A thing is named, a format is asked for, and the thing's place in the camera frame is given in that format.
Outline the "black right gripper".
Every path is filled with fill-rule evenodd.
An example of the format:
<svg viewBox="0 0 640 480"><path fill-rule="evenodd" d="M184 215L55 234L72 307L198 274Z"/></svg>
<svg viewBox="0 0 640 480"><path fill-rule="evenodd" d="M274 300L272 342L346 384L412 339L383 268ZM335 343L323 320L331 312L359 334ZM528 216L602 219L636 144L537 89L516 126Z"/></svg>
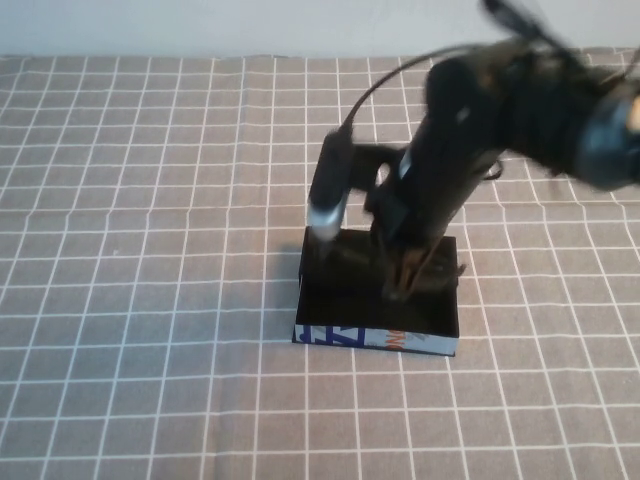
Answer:
<svg viewBox="0 0 640 480"><path fill-rule="evenodd" d="M406 302L443 288L438 248L449 223L501 154L498 115L427 115L403 148L365 144L363 159L390 166L371 235L382 238L383 296ZM412 249L408 245L424 245Z"/></svg>

